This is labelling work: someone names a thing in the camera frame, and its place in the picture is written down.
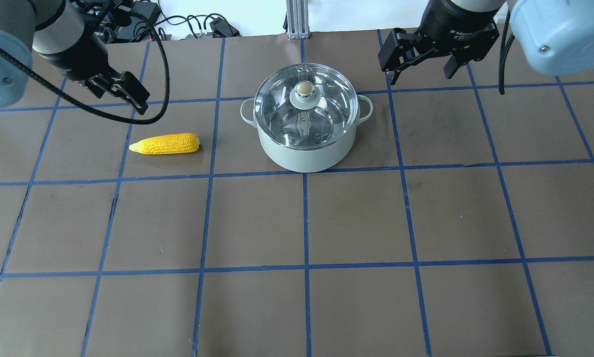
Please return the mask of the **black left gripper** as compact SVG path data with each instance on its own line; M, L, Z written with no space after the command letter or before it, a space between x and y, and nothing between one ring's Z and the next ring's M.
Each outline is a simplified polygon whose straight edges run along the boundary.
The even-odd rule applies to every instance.
M112 69L87 79L78 80L77 83L97 99L109 94L125 101L132 105L140 115L144 115L148 109L147 100L150 97L150 92L129 71L118 72Z

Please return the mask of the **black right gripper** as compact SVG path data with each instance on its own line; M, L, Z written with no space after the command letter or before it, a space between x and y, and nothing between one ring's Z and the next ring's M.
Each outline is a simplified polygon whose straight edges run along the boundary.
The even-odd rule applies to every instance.
M392 29L378 54L386 81L394 86L406 68L450 54L443 73L452 79L461 67L484 59L495 45L499 36L493 19L496 14L497 10L426 10L417 31Z

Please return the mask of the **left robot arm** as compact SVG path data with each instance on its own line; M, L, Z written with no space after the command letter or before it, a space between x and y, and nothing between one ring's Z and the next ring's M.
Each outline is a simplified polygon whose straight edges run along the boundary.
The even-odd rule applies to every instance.
M0 0L0 108L19 102L25 92L36 52L66 79L79 83L95 97L105 93L147 110L148 91L129 71L118 72L96 34L107 13L129 21L129 2L93 0L100 14L89 14L70 0Z

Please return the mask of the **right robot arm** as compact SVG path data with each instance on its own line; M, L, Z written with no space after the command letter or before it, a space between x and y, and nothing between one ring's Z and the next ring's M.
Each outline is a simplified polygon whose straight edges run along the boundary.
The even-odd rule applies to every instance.
M379 50L390 84L406 68L448 57L444 76L485 59L500 41L499 78L514 41L533 70L573 75L594 68L594 0L431 0L411 33L394 28Z

